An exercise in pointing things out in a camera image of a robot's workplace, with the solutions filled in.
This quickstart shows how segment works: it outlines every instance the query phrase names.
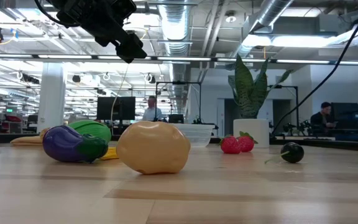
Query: ceiling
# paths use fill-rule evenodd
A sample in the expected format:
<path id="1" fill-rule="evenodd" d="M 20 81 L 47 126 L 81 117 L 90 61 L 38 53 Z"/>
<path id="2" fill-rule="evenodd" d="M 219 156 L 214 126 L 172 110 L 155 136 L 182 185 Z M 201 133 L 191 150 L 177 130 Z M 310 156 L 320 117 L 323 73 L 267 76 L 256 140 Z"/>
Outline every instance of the ceiling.
<path id="1" fill-rule="evenodd" d="M 4 40 L 0 44 L 0 53 L 2 54 L 65 54 L 65 55 L 115 55 L 116 51 L 112 44 L 102 47 L 97 44 L 93 37 L 80 27 L 66 29 L 57 25 L 40 11 L 38 11 L 33 1 L 21 0 L 26 2 L 24 8 L 16 10 L 0 9 L 0 27 Z M 229 53 L 235 50 L 242 42 L 241 28 L 246 16 L 252 15 L 259 10 L 262 1 L 239 0 L 230 1 L 227 10 L 234 11 L 236 21 L 226 22 L 223 20 L 218 33 L 218 41 L 212 48 L 212 54 Z M 161 2 L 149 1 L 151 7 Z M 207 32 L 207 24 L 210 18 L 210 12 L 213 6 L 213 0 L 196 0 L 187 1 L 190 12 L 190 36 L 191 43 L 189 56 L 200 56 L 203 46 L 204 37 Z M 46 7 L 46 10 L 52 16 L 56 15 L 54 9 Z M 285 17 L 316 17 L 320 14 L 343 14 L 345 12 L 358 10 L 358 1 L 294 1 L 282 16 Z M 148 55 L 165 55 L 165 44 L 160 17 L 155 14 L 133 14 L 124 25 L 125 30 L 133 30 L 136 35 L 143 41 L 143 49 Z M 340 54 L 340 49 L 317 49 L 317 48 L 294 48 L 294 47 L 265 47 L 261 49 L 252 49 L 250 53 L 254 58 L 282 58 L 282 59 L 308 59 L 308 60 L 336 60 Z M 348 60 L 358 60 L 358 48 L 351 49 L 346 55 Z M 81 86 L 94 86 L 100 88 L 111 87 L 118 88 L 122 78 L 123 89 L 120 96 L 136 96 L 137 113 L 141 116 L 146 104 L 144 98 L 154 94 L 155 84 L 149 84 L 145 81 L 147 74 L 153 75 L 157 81 L 171 81 L 169 63 L 145 63 L 145 64 L 126 64 L 126 63 L 95 63 L 95 62 L 65 62 L 64 69 L 68 75 L 66 114 L 78 113 L 84 116 L 94 116 L 96 102 L 94 97 L 99 96 L 96 90 L 75 90 Z M 26 105 L 26 110 L 21 113 L 28 115 L 36 113 L 39 99 L 39 85 L 25 83 L 18 77 L 21 74 L 30 75 L 42 82 L 42 62 L 18 62 L 0 60 L 0 85 L 14 86 L 0 90 L 0 108 L 1 111 L 11 105 Z M 294 65 L 273 65 L 274 69 L 289 69 Z M 74 83 L 72 78 L 79 75 L 82 80 L 88 80 L 90 75 L 98 76 L 98 82 Z M 171 104 L 173 112 L 175 111 L 175 96 L 169 86 L 168 91 L 163 91 L 162 96 L 165 103 L 159 103 L 158 107 L 163 109 L 163 113 L 170 113 Z M 117 90 L 106 90 L 107 95 L 115 96 Z"/>

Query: wooden table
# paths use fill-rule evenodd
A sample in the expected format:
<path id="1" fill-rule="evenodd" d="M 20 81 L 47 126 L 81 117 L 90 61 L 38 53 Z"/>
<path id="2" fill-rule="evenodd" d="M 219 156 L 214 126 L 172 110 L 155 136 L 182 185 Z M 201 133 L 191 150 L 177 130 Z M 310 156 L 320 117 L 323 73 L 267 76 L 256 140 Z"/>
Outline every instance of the wooden table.
<path id="1" fill-rule="evenodd" d="M 358 224 L 358 152 L 305 147 L 299 164 L 264 164 L 279 150 L 209 145 L 178 174 L 140 175 L 120 160 L 66 164 L 0 146 L 0 223 Z"/>

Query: black cable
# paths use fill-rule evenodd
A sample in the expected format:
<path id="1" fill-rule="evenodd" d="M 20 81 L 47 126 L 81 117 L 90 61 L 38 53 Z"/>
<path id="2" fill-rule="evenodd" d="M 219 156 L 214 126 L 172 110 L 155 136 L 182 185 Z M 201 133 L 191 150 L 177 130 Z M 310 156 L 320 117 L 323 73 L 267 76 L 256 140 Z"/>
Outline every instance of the black cable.
<path id="1" fill-rule="evenodd" d="M 321 83 L 320 83 L 318 86 L 316 86 L 316 88 L 314 88 L 296 107 L 294 107 L 292 110 L 290 110 L 290 112 L 286 113 L 286 114 L 278 121 L 276 127 L 274 127 L 274 129 L 273 129 L 273 131 L 272 131 L 272 134 L 274 134 L 274 132 L 276 131 L 276 129 L 278 128 L 278 126 L 280 125 L 280 123 L 283 121 L 283 119 L 284 119 L 285 117 L 287 117 L 287 116 L 290 115 L 292 112 L 294 112 L 297 108 L 299 108 L 313 93 L 315 93 L 316 90 L 318 90 L 318 89 L 331 77 L 331 75 L 334 74 L 334 72 L 335 72 L 336 69 L 338 68 L 339 64 L 341 63 L 343 57 L 345 56 L 345 53 L 346 53 L 347 49 L 349 48 L 349 46 L 350 46 L 350 44 L 351 44 L 353 38 L 356 36 L 357 32 L 358 32 L 358 25 L 357 25 L 356 29 L 354 30 L 353 34 L 351 35 L 351 38 L 349 38 L 349 40 L 347 41 L 347 44 L 346 44 L 345 48 L 343 49 L 341 56 L 339 56 L 338 61 L 336 62 L 336 64 L 335 64 L 333 70 L 332 70 L 332 71 L 327 75 L 327 77 L 326 77 L 323 81 L 321 81 Z"/>
<path id="2" fill-rule="evenodd" d="M 41 6 L 41 3 L 39 2 L 39 0 L 34 0 L 35 1 L 35 4 L 37 5 L 38 9 L 42 12 L 42 14 L 46 15 L 48 17 L 48 19 L 50 19 L 51 21 L 54 21 L 56 22 L 57 24 L 60 24 L 62 26 L 65 26 L 65 27 L 79 27 L 80 25 L 79 24 L 71 24 L 71 23 L 66 23 L 66 22 L 62 22 L 62 21 L 59 21 L 55 18 L 53 18 L 45 9 L 44 7 Z"/>

